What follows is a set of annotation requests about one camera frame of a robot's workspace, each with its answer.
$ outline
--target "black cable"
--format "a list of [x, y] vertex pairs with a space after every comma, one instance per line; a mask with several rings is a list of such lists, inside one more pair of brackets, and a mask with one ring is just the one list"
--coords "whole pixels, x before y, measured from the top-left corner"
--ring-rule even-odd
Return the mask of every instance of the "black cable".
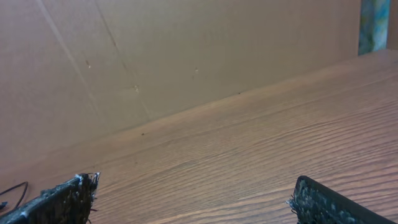
[[20, 186], [22, 186], [22, 185], [24, 185], [24, 184], [25, 184], [24, 192], [22, 193], [22, 196], [21, 196], [21, 198], [19, 199], [19, 201], [17, 202], [17, 204], [15, 205], [14, 209], [16, 209], [16, 208], [19, 206], [19, 204], [21, 203], [22, 199], [24, 199], [25, 194], [26, 194], [26, 190], [27, 190], [27, 186], [28, 186], [29, 183], [28, 183], [27, 181], [25, 181], [25, 182], [23, 182], [23, 183], [20, 183], [20, 184], [18, 184], [18, 185], [15, 185], [15, 186], [13, 186], [13, 187], [11, 187], [11, 188], [9, 188], [9, 189], [7, 189], [7, 190], [5, 190], [5, 191], [3, 191], [3, 192], [0, 193], [0, 196], [2, 196], [2, 195], [4, 195], [5, 193], [7, 193], [7, 192], [9, 192], [9, 191], [12, 191], [12, 190], [16, 189], [17, 187], [20, 187]]

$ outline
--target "wood grain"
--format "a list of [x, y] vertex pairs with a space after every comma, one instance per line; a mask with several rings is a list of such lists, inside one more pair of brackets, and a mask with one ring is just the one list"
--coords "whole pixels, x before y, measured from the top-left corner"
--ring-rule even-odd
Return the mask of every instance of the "wood grain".
[[398, 222], [397, 74], [398, 52], [383, 50], [29, 161], [2, 157], [0, 189], [28, 180], [33, 198], [100, 170], [95, 224], [295, 223], [285, 201], [308, 175]]

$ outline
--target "stain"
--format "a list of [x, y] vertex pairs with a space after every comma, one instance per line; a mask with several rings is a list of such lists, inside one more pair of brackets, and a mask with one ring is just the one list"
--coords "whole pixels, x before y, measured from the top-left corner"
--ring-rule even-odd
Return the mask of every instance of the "stain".
[[88, 63], [88, 61], [87, 61], [87, 60], [86, 60], [86, 64], [87, 64], [88, 68], [91, 68], [91, 65], [90, 65], [90, 63]]

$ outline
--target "patterned fabric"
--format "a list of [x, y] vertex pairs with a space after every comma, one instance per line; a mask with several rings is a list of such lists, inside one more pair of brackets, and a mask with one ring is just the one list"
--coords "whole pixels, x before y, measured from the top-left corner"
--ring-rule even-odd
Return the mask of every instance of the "patterned fabric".
[[390, 0], [362, 0], [359, 54], [386, 48]]

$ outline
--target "wooden table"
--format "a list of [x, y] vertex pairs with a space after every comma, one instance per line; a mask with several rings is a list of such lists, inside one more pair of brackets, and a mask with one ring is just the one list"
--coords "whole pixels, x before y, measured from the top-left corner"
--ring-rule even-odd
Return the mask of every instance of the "wooden table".
[[295, 223], [285, 201], [308, 175], [398, 222], [397, 74], [398, 52], [383, 50], [30, 161], [2, 158], [0, 188], [28, 180], [33, 198], [100, 170], [94, 224]]

